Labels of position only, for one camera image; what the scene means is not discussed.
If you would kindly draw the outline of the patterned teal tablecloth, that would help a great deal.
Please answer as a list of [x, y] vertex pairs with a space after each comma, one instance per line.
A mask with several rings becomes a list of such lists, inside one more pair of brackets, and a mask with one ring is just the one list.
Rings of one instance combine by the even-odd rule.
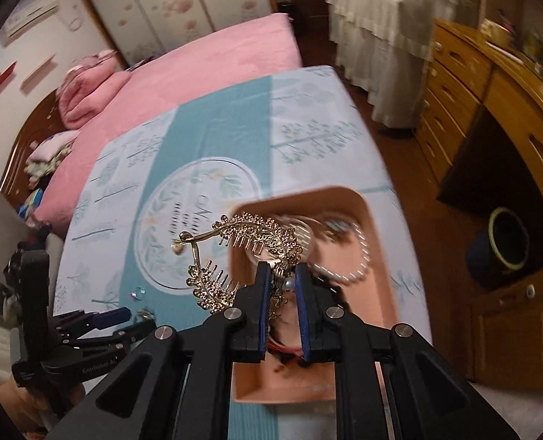
[[[414, 244], [383, 158], [328, 66], [216, 91], [109, 142], [78, 199], [54, 309], [147, 309], [183, 330], [206, 312], [187, 286], [190, 255], [170, 246], [250, 202], [345, 187], [368, 203], [385, 253], [397, 322], [430, 333]], [[142, 301], [129, 293], [146, 290]]]

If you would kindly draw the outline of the beige wall shelf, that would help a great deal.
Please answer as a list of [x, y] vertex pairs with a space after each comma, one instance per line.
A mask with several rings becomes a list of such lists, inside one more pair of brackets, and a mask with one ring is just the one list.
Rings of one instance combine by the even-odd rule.
[[20, 91], [24, 95], [30, 94], [56, 67], [56, 55], [50, 55], [35, 67], [21, 82]]

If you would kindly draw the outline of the pink bed cover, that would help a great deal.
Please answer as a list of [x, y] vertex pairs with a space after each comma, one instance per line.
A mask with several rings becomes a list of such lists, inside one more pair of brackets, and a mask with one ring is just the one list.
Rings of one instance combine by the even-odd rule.
[[80, 129], [35, 219], [48, 221], [64, 237], [102, 149], [128, 130], [211, 92], [299, 67], [290, 19], [272, 13], [194, 40], [133, 70], [104, 110]]

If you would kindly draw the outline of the wooden headboard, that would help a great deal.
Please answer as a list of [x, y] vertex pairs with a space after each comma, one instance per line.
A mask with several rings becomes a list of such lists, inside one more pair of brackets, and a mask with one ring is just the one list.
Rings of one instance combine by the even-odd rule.
[[17, 210], [31, 193], [25, 173], [28, 157], [45, 139], [64, 131], [56, 91], [51, 91], [31, 112], [21, 127], [0, 181], [0, 194]]

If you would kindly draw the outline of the pink plastic tray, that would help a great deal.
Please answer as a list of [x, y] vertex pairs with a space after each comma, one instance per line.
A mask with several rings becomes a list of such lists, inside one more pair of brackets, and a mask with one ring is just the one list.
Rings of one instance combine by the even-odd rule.
[[[385, 253], [370, 207], [360, 194], [345, 187], [328, 187], [244, 203], [235, 212], [294, 216], [305, 221], [315, 238], [308, 264], [335, 274], [332, 285], [364, 322], [385, 328], [397, 322]], [[235, 401], [287, 404], [334, 399], [333, 365], [307, 367], [294, 356], [300, 339], [293, 296], [271, 328], [273, 339], [287, 347], [288, 359], [283, 362], [276, 353], [268, 353], [261, 363], [235, 364]]]

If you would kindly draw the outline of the silver ring pink stone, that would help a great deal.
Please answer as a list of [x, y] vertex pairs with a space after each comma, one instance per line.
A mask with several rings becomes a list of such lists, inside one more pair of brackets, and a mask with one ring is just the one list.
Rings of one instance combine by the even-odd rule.
[[146, 290], [142, 287], [137, 287], [133, 292], [130, 292], [130, 297], [137, 302], [140, 302], [144, 299]]

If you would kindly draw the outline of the white air conditioner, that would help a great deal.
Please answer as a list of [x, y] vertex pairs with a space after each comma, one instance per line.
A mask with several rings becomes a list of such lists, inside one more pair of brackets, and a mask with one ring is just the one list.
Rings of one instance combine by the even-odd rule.
[[10, 41], [25, 31], [38, 21], [48, 17], [59, 10], [59, 0], [37, 0], [32, 4], [13, 12], [1, 30], [2, 38]]

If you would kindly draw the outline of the wooden desk with drawers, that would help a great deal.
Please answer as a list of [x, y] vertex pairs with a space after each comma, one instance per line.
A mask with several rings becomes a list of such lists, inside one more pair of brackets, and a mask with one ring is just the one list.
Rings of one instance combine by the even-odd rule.
[[430, 48], [415, 134], [437, 197], [478, 234], [493, 210], [511, 210], [530, 242], [524, 267], [498, 289], [483, 288], [466, 265], [467, 374], [543, 391], [543, 81], [522, 57], [457, 23], [436, 21]]

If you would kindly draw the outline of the white floral pillow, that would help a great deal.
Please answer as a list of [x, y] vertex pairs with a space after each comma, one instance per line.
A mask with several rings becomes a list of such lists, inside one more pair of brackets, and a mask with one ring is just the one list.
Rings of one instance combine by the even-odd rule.
[[28, 157], [29, 162], [49, 162], [76, 140], [79, 130], [66, 130], [54, 134], [40, 143]]

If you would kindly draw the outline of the folded pink blanket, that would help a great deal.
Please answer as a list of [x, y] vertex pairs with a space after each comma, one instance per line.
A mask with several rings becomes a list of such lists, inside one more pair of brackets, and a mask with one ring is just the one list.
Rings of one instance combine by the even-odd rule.
[[63, 126], [81, 129], [99, 115], [130, 80], [121, 70], [115, 50], [103, 50], [76, 60], [56, 90], [56, 105]]

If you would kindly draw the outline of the cream lace covered furniture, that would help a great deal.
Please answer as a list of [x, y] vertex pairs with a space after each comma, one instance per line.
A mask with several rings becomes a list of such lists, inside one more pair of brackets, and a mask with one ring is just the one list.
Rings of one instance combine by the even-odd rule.
[[326, 0], [329, 38], [345, 78], [366, 93], [373, 121], [418, 120], [434, 22], [476, 18], [479, 0]]

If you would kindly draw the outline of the gold leaf hair comb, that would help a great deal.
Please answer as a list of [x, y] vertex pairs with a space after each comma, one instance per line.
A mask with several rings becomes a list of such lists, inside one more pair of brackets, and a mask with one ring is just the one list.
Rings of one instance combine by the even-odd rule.
[[[182, 231], [172, 239], [171, 249], [176, 255], [182, 254], [185, 248], [191, 251], [192, 262], [188, 267], [186, 284], [192, 289], [197, 305], [216, 314], [232, 307], [236, 293], [249, 286], [250, 282], [245, 275], [233, 279], [214, 261], [201, 261], [199, 244], [210, 239], [217, 241], [222, 248], [228, 248], [232, 269], [245, 267], [249, 273], [253, 273], [259, 263], [270, 268], [270, 307], [267, 313], [271, 320], [277, 318], [287, 303], [284, 282], [295, 276], [295, 267], [299, 263], [300, 247], [293, 231], [277, 224], [271, 217], [242, 212], [230, 217], [223, 214], [209, 231], [201, 234]], [[265, 261], [253, 265], [249, 261], [246, 255], [248, 251], [259, 253], [263, 248], [279, 257], [276, 265], [271, 266]]]

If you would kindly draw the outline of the floral wardrobe doors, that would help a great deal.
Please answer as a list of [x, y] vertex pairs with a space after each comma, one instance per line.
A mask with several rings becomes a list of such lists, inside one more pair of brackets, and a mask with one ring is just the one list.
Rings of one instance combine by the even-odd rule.
[[127, 67], [277, 10], [275, 0], [83, 1]]

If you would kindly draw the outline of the black round bin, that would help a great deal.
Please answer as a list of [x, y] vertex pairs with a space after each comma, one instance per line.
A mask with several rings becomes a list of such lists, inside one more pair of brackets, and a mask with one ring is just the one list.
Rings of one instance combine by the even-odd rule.
[[529, 245], [528, 232], [516, 213], [506, 208], [495, 209], [486, 230], [467, 249], [467, 270], [483, 288], [498, 289], [524, 267]]

